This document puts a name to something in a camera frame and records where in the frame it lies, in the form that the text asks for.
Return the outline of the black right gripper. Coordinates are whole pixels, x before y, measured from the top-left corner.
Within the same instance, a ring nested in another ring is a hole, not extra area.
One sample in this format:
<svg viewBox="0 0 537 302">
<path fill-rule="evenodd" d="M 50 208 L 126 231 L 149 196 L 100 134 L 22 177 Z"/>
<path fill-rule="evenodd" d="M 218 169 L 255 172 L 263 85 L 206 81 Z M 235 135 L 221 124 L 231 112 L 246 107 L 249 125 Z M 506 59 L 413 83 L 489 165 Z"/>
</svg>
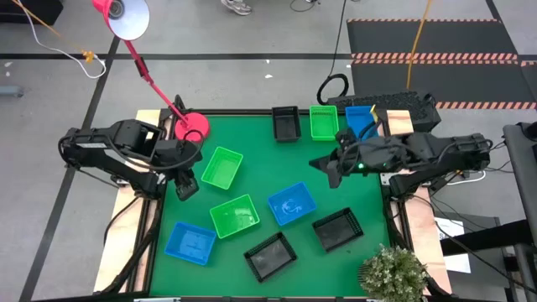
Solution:
<svg viewBox="0 0 537 302">
<path fill-rule="evenodd" d="M 353 173 L 368 175 L 380 172 L 378 161 L 380 137 L 361 140 L 351 128 L 346 128 L 336 134 L 336 141 L 339 147 L 330 155 L 309 161 L 309 164 L 327 174 L 331 189 L 338 188 L 344 176 Z"/>
</svg>

